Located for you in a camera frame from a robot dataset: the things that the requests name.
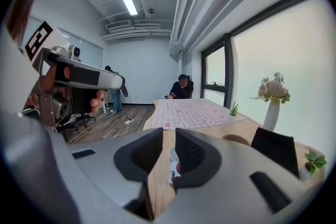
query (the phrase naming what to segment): air vent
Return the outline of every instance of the air vent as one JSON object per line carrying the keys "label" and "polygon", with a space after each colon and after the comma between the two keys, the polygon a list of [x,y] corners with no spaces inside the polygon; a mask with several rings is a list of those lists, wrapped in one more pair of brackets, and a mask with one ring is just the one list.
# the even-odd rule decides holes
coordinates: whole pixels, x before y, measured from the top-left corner
{"label": "air vent", "polygon": [[107,30],[114,30],[123,27],[130,27],[132,26],[131,20],[121,20],[120,22],[115,22],[112,24],[105,25]]}

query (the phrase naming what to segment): man in black jacket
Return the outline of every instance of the man in black jacket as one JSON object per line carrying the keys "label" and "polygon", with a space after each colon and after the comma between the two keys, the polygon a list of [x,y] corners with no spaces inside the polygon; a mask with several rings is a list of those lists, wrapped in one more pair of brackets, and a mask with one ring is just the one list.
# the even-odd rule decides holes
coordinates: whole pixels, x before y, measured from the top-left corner
{"label": "man in black jacket", "polygon": [[179,81],[175,82],[167,99],[189,99],[194,91],[193,83],[188,80],[187,75],[181,74]]}

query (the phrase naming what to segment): pink checkered tablecloth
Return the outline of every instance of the pink checkered tablecloth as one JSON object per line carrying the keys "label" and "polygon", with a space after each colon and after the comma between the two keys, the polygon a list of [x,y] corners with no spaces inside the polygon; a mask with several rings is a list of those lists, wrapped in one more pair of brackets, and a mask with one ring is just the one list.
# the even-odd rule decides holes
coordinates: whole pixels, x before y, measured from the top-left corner
{"label": "pink checkered tablecloth", "polygon": [[230,110],[208,99],[160,99],[155,109],[152,128],[163,127],[196,129],[224,125],[245,119],[242,115],[232,117]]}

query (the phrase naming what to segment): jeans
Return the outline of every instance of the jeans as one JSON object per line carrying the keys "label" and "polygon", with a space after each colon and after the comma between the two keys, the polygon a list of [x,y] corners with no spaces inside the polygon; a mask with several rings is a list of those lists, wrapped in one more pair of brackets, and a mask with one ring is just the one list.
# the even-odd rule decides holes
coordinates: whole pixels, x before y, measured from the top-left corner
{"label": "jeans", "polygon": [[112,99],[113,99],[113,111],[117,112],[122,110],[120,90],[112,90]]}

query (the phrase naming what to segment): small potted plant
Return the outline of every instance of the small potted plant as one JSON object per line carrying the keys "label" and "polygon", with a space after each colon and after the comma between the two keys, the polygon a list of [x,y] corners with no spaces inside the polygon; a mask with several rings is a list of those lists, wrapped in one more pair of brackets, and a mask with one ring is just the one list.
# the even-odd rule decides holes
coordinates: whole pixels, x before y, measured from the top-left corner
{"label": "small potted plant", "polygon": [[300,178],[305,181],[309,179],[315,172],[316,168],[322,168],[327,164],[324,159],[325,156],[317,156],[316,152],[309,150],[309,154],[306,154],[306,159],[308,160],[300,169]]}
{"label": "small potted plant", "polygon": [[233,103],[232,109],[230,109],[230,115],[235,117],[238,115],[238,104],[236,102]]}

